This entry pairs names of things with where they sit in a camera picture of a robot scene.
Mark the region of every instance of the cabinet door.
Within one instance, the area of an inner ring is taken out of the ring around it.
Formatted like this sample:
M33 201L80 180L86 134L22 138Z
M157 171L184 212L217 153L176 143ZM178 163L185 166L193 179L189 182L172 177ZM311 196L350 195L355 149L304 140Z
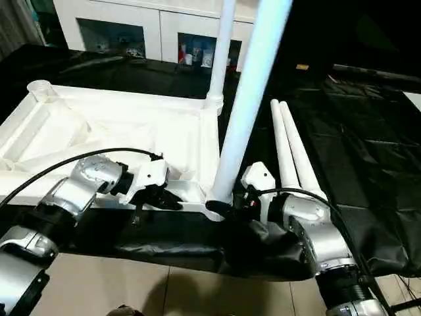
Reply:
M219 19L165 11L160 14L163 61L178 63L180 55L194 54L189 50L196 49L201 49L201 58L205 58L206 51L214 49ZM237 71L242 69L252 30L253 24L234 21L229 57Z
M69 49L161 60L159 11L92 0L54 0Z

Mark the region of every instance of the black plastic sheet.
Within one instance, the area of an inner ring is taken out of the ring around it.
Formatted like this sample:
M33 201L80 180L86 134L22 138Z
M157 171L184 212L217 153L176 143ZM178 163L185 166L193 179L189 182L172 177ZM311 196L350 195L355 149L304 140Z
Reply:
M197 98L205 98L210 81L203 69L34 46L24 46L3 61L0 73L8 78L0 85L6 100L1 120L36 79ZM228 74L218 119L221 147L237 83L238 76ZM272 74L240 174L263 161L278 184L269 104L273 97L288 101L320 184L340 206L372 271L421 275L421 113L390 88ZM0 210L0 234L26 209L8 205ZM144 211L137 226L131 216L122 210L89 210L65 251L265 279L309 277L292 234L266 247L244 226L213 223L202 214Z

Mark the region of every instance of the black fabric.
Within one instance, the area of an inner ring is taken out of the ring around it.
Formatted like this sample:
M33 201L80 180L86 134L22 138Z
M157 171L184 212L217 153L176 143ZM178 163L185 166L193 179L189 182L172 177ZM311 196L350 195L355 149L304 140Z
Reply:
M210 82L209 70L203 68L34 46L24 46L0 63L0 73L0 121L36 79L194 98L205 98ZM421 275L421 135L416 130L421 113L395 85L379 88L361 79L319 78L323 76L314 80L301 73L289 72L287 78L272 73L240 175L247 165L262 161L280 184L270 100L288 101L322 188L341 207L372 271ZM221 147L237 83L238 75L228 73L218 119ZM29 209L8 205L0 210L0 234ZM292 234L263 249L244 227L213 223L202 214L142 211L136 225L132 215L89 210L66 251L265 279L309 277Z

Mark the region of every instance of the floor tile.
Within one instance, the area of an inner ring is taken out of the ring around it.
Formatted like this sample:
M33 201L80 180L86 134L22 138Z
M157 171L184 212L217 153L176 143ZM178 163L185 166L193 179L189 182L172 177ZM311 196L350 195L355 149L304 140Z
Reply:
M290 316L288 282L263 282L171 268L166 316Z
M169 267L123 259L60 254L31 316L105 316L126 304L162 315Z
M314 278L291 282L296 316L325 316L326 306Z
M397 305L399 303L410 300L409 294L403 284L396 275L387 275L376 278L380 288L383 291L389 305ZM398 316L421 316L418 308L405 309L396 313Z
M421 280L419 280L418 278L399 278L399 276L397 275L395 276L395 278L397 280L397 283L399 284L399 288L401 289L404 302L405 301L407 302L413 299L413 297L410 295L410 292L408 291L405 284L409 286L415 298L419 298L421 296ZM407 315L421 316L421 309L419 307L410 308L406 310L406 312L407 312Z

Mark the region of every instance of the white rod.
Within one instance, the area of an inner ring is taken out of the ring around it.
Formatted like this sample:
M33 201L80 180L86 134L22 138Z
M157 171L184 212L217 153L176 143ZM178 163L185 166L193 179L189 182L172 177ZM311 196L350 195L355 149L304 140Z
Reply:
M210 198L231 201L292 0L260 0Z
M273 99L270 102L272 120L274 122L276 152L278 154L279 174L283 188L301 188L297 172L295 171L294 160L289 147L287 132L282 118L279 101Z
M311 166L309 156L304 148L298 129L294 123L288 104L283 101L280 103L281 115L284 120L287 132L289 146L291 148L295 167L301 187L304 190L317 194L326 199L326 194L320 189L313 167Z
M210 79L208 97L222 97L226 64L228 61L228 53L230 51L234 13L235 0L224 0L221 18L219 20L219 34L218 39L216 40L212 78Z

